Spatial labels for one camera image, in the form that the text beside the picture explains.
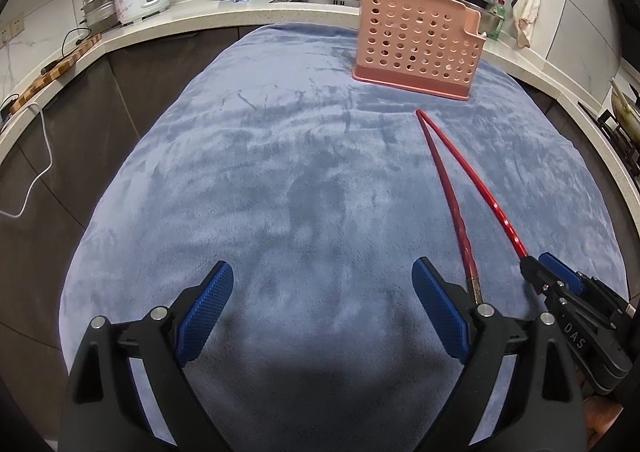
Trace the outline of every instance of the power cord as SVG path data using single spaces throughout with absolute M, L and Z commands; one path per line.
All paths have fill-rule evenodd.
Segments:
M 18 94 L 17 92 L 14 92 L 13 94 L 9 94 L 9 96 L 4 98 L 4 101 L 2 102 L 2 104 L 0 104 L 0 126 L 2 126 L 2 124 L 9 118 L 11 105 L 18 98 L 20 98 L 20 94 Z
M 44 174 L 46 174 L 53 166 L 53 154 L 51 153 L 51 145 L 49 144 L 49 137 L 47 136 L 47 128 L 44 126 L 44 114 L 42 113 L 42 109 L 40 105 L 38 105 L 36 102 L 28 104 L 27 107 L 30 107 L 33 105 L 36 106 L 36 108 L 38 109 L 38 113 L 40 114 L 40 119 L 42 120 L 42 133 L 44 134 L 44 143 L 45 145 L 47 145 L 47 152 L 49 152 L 49 166 L 46 167 L 42 172 L 40 172 L 33 181 L 31 181 L 29 189 L 27 190 L 27 195 L 24 198 L 24 203 L 22 204 L 22 209 L 18 214 L 3 212 L 2 210 L 0 210 L 0 215 L 4 215 L 5 217 L 8 217 L 10 219 L 19 219 L 22 216 L 22 214 L 24 213 L 24 209 L 27 207 L 27 201 L 29 200 L 31 191 L 33 190 L 33 187 L 35 186 L 36 182 L 38 182 L 38 180 Z
M 82 42 L 84 42 L 85 40 L 87 40 L 88 37 L 91 36 L 91 28 L 89 27 L 74 27 L 73 29 L 71 29 L 71 31 L 69 31 L 65 35 L 65 39 L 62 40 L 62 47 L 60 48 L 60 56 L 62 56 L 62 59 L 66 58 L 71 53 L 73 53 L 73 51 L 71 51 L 71 53 L 65 55 L 65 43 L 66 43 L 66 39 L 69 38 L 69 35 L 74 31 L 87 31 L 84 38 L 78 38 L 78 40 L 76 40 L 76 46 L 79 46 Z
M 62 47 L 60 48 L 60 58 L 57 58 L 56 60 L 53 60 L 52 62 L 49 62 L 46 66 L 44 66 L 40 70 L 40 73 L 42 76 L 47 74 L 51 69 L 57 66 L 62 60 L 64 60 L 70 54 L 73 54 L 75 49 L 73 49 L 70 53 L 65 54 L 65 43 L 66 43 L 66 39 L 69 38 L 69 35 L 74 31 L 87 31 L 84 38 L 78 38 L 78 40 L 76 40 L 76 46 L 79 46 L 82 42 L 84 42 L 85 40 L 87 40 L 88 37 L 91 36 L 91 28 L 89 27 L 74 27 L 73 29 L 71 29 L 71 31 L 66 32 L 65 39 L 62 40 Z

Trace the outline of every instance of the gray fleece blanket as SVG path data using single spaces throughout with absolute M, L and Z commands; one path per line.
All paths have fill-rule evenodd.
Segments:
M 360 83 L 354 47 L 351 30 L 267 26 L 194 78 L 125 161 L 76 251 L 60 308 L 69 368 L 92 317 L 139 319 L 226 260 L 233 294 L 185 373 L 234 450 L 411 451 L 461 371 L 412 289 L 412 263 L 425 255 L 464 285 L 418 107 L 533 255 L 551 251 L 626 294 L 596 184 L 514 80 L 481 62 L 467 102 Z M 439 147 L 484 298 L 534 317 L 542 303 L 510 243 Z M 171 441 L 137 362 L 150 422 Z M 505 373 L 477 437 L 507 384 Z

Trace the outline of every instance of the wooden cutting board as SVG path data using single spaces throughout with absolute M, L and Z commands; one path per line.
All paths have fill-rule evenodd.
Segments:
M 47 74 L 44 76 L 38 76 L 30 86 L 28 86 L 27 90 L 25 90 L 18 99 L 15 100 L 14 104 L 11 106 L 11 114 L 15 114 L 18 112 L 27 102 L 33 98 L 37 93 L 39 93 L 43 88 L 45 88 L 49 83 L 57 80 L 62 74 L 65 74 L 71 67 L 76 65 L 76 62 L 93 46 L 95 46 L 98 41 L 102 38 L 102 35 L 97 34 L 88 38 L 84 42 L 82 42 L 76 49 L 71 51 L 70 54 L 65 56 L 65 58 L 58 62 L 57 65 L 53 67 Z

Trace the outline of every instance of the white countertop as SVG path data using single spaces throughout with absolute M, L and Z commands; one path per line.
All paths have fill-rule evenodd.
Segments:
M 198 31 L 202 29 L 273 24 L 276 22 L 314 22 L 357 29 L 359 9 L 308 3 L 270 3 L 271 0 L 250 0 L 235 3 L 220 0 L 171 0 L 166 11 L 121 27 L 102 36 L 78 63 L 61 78 L 52 82 L 34 98 L 46 105 L 76 74 L 111 51 L 153 38 Z M 529 49 L 518 50 L 515 40 L 508 36 L 500 40 L 487 39 L 482 57 L 515 78 L 529 83 L 558 101 L 586 134 L 590 143 L 607 165 L 629 208 L 640 233 L 640 194 L 624 165 L 606 138 L 578 106 L 578 101 L 598 113 L 601 104 L 556 67 Z M 39 75 L 40 67 L 52 61 L 55 54 L 35 67 L 13 92 L 21 93 Z M 35 118 L 36 108 L 24 107 L 0 135 L 0 163 L 20 134 Z

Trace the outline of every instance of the chopstick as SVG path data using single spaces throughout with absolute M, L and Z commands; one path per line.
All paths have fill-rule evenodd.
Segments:
M 518 234 L 513 228 L 513 225 L 509 222 L 504 211 L 501 209 L 500 205 L 496 202 L 495 197 L 492 195 L 492 193 L 489 191 L 486 185 L 482 182 L 482 180 L 478 177 L 478 174 L 476 174 L 475 170 L 473 170 L 471 165 L 465 160 L 463 155 L 458 151 L 456 146 L 453 145 L 453 143 L 444 134 L 444 132 L 440 130 L 440 128 L 438 128 L 438 126 L 431 120 L 429 116 L 427 116 L 425 111 L 419 108 L 418 110 L 415 111 L 415 114 L 418 115 L 418 118 L 422 118 L 423 120 L 425 120 L 429 124 L 429 126 L 433 128 L 433 132 L 435 132 L 438 135 L 438 137 L 441 139 L 441 141 L 444 143 L 447 149 L 449 149 L 449 152 L 451 152 L 453 157 L 456 158 L 458 163 L 460 163 L 460 166 L 462 166 L 462 168 L 466 172 L 466 175 L 468 175 L 469 178 L 473 181 L 476 188 L 478 189 L 478 192 L 480 192 L 480 195 L 482 196 L 482 198 L 492 209 L 492 212 L 494 213 L 495 218 L 498 219 L 498 222 L 502 226 L 502 229 L 507 235 L 507 238 L 511 241 L 511 245 L 513 246 L 518 257 L 519 258 L 527 257 L 527 255 L 529 255 L 529 252 L 525 248 L 524 244 L 522 244 L 522 241 L 518 237 Z
M 438 175 L 440 177 L 440 183 L 442 184 L 444 194 L 447 197 L 447 204 L 449 205 L 449 211 L 451 212 L 451 217 L 453 219 L 453 226 L 456 230 L 456 237 L 458 238 L 460 257 L 462 257 L 462 264 L 465 268 L 467 289 L 469 295 L 471 295 L 476 304 L 479 305 L 482 304 L 482 291 L 480 289 L 478 267 L 476 266 L 476 261 L 474 260 L 474 255 L 471 250 L 471 241 L 469 241 L 469 237 L 466 234 L 465 222 L 462 218 L 462 214 L 460 213 L 460 206 L 458 204 L 458 200 L 456 199 L 456 193 L 453 190 L 451 181 L 449 180 L 447 169 L 442 162 L 442 159 L 438 152 L 438 148 L 433 142 L 431 133 L 429 132 L 429 129 L 425 124 L 425 119 L 422 117 L 422 115 L 420 115 L 420 112 L 421 110 L 418 109 L 417 111 L 415 111 L 415 114 L 418 116 L 418 121 L 420 122 L 420 126 L 422 127 L 422 132 L 424 132 L 424 137 L 427 139 L 427 145 L 429 145 L 429 150 L 431 151 L 433 162 L 436 165 L 436 170 L 438 171 Z

